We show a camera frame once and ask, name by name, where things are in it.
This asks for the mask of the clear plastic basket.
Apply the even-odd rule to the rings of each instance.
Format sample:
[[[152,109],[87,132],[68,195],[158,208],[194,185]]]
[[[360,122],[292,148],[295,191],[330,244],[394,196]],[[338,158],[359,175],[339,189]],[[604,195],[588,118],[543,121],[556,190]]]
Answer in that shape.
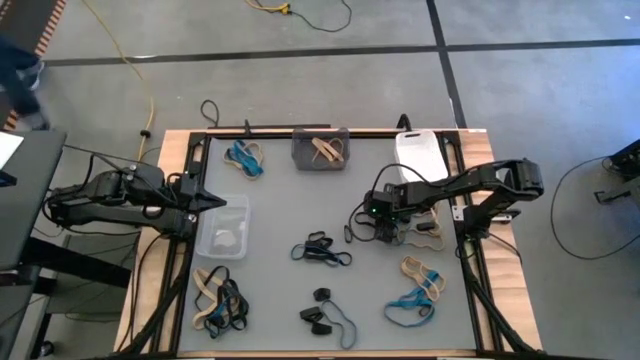
[[[239,260],[247,252],[251,208],[245,195],[227,195],[225,200],[225,206],[200,215],[195,250],[210,259]]]

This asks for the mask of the white paper sheet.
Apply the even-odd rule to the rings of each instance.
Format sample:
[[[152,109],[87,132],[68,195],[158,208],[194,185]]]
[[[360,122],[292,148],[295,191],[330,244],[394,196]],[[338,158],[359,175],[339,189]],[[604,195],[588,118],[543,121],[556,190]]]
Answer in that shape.
[[[0,170],[4,168],[23,141],[23,136],[0,132]]]

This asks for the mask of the black desk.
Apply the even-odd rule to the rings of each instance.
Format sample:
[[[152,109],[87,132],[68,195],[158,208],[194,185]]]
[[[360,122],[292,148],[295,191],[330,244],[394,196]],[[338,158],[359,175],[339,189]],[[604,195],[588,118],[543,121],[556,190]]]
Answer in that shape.
[[[0,188],[0,271],[34,265],[125,288],[131,271],[33,237],[31,232],[66,140],[63,132],[6,132],[24,137],[2,171],[17,184]]]

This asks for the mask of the dark navy thin rubber band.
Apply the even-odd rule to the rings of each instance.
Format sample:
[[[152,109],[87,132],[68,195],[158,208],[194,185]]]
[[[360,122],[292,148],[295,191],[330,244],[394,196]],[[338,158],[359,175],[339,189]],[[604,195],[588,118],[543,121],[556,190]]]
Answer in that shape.
[[[329,250],[329,255],[325,260],[305,259],[303,257],[303,252],[304,252],[304,244],[295,245],[290,251],[290,257],[292,260],[295,260],[295,261],[298,261],[298,260],[319,261],[319,262],[325,263],[330,267],[349,266],[353,261],[352,255],[348,252],[333,252]]]

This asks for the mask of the black equipment box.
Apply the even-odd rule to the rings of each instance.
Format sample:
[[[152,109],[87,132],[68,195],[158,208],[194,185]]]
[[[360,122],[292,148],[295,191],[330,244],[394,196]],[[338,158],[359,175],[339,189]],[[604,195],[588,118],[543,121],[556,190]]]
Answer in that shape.
[[[610,169],[625,181],[640,176],[640,139],[608,157]]]

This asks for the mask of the thin black rubber band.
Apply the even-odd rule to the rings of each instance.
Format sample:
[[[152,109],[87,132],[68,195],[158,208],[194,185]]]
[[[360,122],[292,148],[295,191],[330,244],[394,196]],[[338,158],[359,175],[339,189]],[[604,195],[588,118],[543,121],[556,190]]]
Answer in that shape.
[[[225,292],[225,286],[229,281],[229,270],[225,266],[217,266],[207,272],[213,272],[214,276],[223,280],[223,284],[217,288],[217,295],[219,296],[219,303],[220,303],[225,298],[224,292]]]

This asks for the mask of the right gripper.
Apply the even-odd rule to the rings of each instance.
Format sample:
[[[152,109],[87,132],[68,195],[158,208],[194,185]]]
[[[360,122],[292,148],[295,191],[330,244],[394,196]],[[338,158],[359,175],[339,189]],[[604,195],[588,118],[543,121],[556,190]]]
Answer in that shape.
[[[377,226],[384,230],[383,241],[385,243],[399,244],[398,230],[394,222],[412,215],[415,212],[415,206],[408,203],[404,185],[385,185],[381,191],[391,195],[392,211],[389,218],[378,219]]]

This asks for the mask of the white plastic basket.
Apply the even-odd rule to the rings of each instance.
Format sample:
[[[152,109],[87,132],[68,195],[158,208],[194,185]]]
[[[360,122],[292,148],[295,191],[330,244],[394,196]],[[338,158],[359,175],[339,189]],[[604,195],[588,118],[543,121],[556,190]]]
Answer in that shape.
[[[395,137],[395,160],[404,182],[429,182],[449,176],[436,134],[431,130],[403,132]]]

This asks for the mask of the grey table mat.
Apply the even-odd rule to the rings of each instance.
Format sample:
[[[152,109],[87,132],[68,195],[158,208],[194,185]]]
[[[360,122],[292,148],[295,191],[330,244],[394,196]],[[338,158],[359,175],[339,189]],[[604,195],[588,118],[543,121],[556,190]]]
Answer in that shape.
[[[353,208],[372,187],[395,183],[394,143],[390,139],[356,139],[347,167],[337,172],[301,172],[291,157],[287,140],[265,140],[264,174],[245,178],[224,163],[226,140],[210,148],[206,187],[218,195],[245,195],[251,215],[244,258],[223,263],[249,303],[248,325],[218,339],[193,328],[196,289],[187,293],[179,348],[192,350],[336,350],[338,329],[330,335],[314,335],[313,323],[299,312],[318,306],[313,291],[325,287],[358,327],[359,350],[472,349],[475,345],[468,300],[455,236],[446,208],[439,211],[445,248],[435,252],[411,246],[389,246],[375,241],[368,228],[357,231],[347,244],[344,225]],[[310,233],[324,231],[333,239],[329,250],[348,252],[349,266],[330,267],[310,260],[292,260],[291,249],[304,244]],[[415,286],[400,264],[412,256],[440,272],[446,288],[435,305],[433,318],[424,326],[402,328],[383,315],[384,305],[409,293]]]

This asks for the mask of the grey plastic basket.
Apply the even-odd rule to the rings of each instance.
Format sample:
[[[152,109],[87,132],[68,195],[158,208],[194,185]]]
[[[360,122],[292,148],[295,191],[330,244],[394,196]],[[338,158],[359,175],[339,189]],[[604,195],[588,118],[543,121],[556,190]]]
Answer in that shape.
[[[345,163],[335,168],[314,169],[311,164],[316,148],[312,145],[311,140],[314,137],[328,141],[332,138],[339,138],[344,142]],[[333,130],[307,130],[295,129],[292,134],[292,150],[291,155],[296,168],[300,171],[340,171],[343,170],[350,157],[350,132],[346,128],[338,128]]]

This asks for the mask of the black aluminium table frame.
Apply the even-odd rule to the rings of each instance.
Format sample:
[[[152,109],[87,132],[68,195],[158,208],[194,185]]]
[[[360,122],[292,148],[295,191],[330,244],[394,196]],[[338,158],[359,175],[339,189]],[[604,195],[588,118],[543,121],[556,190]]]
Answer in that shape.
[[[188,168],[190,161],[204,161],[202,151],[194,148],[198,141],[211,137],[218,139],[290,139],[294,129],[258,128],[245,132],[240,128],[168,130],[160,148],[158,165],[165,172]],[[484,129],[439,129],[436,132],[443,145],[445,162],[452,171],[467,166],[490,162],[494,158],[489,135]],[[492,228],[494,237],[478,245],[477,255],[472,264],[483,289],[518,335],[535,349],[542,343],[530,302],[524,270],[520,263],[508,259],[508,248],[516,243],[513,230],[505,224]],[[138,334],[151,318],[182,265],[191,261],[190,251],[182,245],[156,244],[157,231],[143,230],[139,248],[148,254],[145,261],[135,267],[143,281],[140,297],[125,299],[115,349],[121,350],[128,343],[125,333],[131,330]],[[445,360],[461,358],[498,359],[509,355],[505,336],[499,334],[497,325],[482,308],[479,298],[468,297],[472,329],[477,340],[473,349],[435,350],[335,350],[335,351],[199,351],[181,352],[178,340],[181,335],[181,321],[184,310],[183,294],[172,301],[155,332],[144,346],[136,360],[190,360],[196,358],[212,360],[232,359],[312,359],[312,360],[383,360],[383,359],[426,359]]]

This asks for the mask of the person in blue jeans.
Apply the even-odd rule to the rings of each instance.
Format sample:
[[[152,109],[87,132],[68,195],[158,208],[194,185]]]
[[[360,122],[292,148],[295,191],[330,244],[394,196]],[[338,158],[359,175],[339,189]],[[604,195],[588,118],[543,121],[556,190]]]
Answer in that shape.
[[[67,0],[0,0],[0,36],[42,57]]]

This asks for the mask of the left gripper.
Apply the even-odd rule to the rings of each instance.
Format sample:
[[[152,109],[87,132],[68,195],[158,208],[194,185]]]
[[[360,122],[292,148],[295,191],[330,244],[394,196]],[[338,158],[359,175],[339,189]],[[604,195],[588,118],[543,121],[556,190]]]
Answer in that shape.
[[[175,181],[179,178],[182,173],[171,173],[167,177],[167,184],[170,189],[170,193],[175,198],[177,205],[182,209],[191,209],[193,210],[196,207],[197,200],[202,203],[198,206],[198,212],[205,212],[211,209],[220,208],[226,205],[226,202],[223,198],[209,192],[204,184],[198,185],[197,195],[194,198],[181,198],[177,192],[176,187],[174,185]]]

